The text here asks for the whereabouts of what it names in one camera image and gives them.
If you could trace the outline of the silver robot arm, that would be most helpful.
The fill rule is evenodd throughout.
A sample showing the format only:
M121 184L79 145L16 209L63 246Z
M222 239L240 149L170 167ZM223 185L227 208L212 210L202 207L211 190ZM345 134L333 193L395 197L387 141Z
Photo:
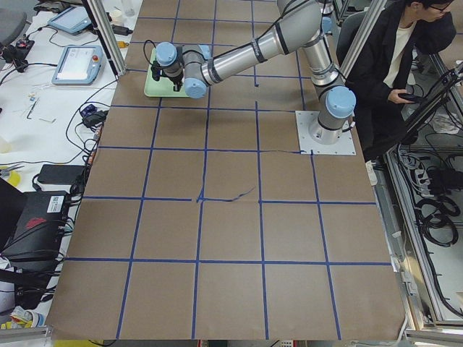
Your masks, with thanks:
M356 97L345 87L331 58L321 29L320 4L318 1L278 1L277 6L280 16L264 33L218 56L211 56L206 45L159 43L150 68L152 79L166 78L174 92L184 91L189 98L198 99L212 85L275 56L301 49L320 101L318 127L329 132L342 130L353 114Z

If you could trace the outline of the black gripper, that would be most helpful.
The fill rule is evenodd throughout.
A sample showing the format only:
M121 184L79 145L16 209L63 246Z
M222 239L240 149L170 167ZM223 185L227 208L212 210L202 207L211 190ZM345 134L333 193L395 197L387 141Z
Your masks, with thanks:
M156 82L158 82L161 77L169 78L169 80L174 83L174 91L179 91L179 85L182 85L184 77L182 65L178 61L168 66L161 66L157 61L154 61L151 65L151 74Z

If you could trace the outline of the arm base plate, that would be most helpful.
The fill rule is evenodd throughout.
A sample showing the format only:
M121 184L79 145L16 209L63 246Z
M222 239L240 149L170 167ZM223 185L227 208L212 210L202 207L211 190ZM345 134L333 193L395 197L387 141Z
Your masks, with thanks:
M318 123L319 111L295 111L300 152L307 155L356 155L352 128L327 130Z

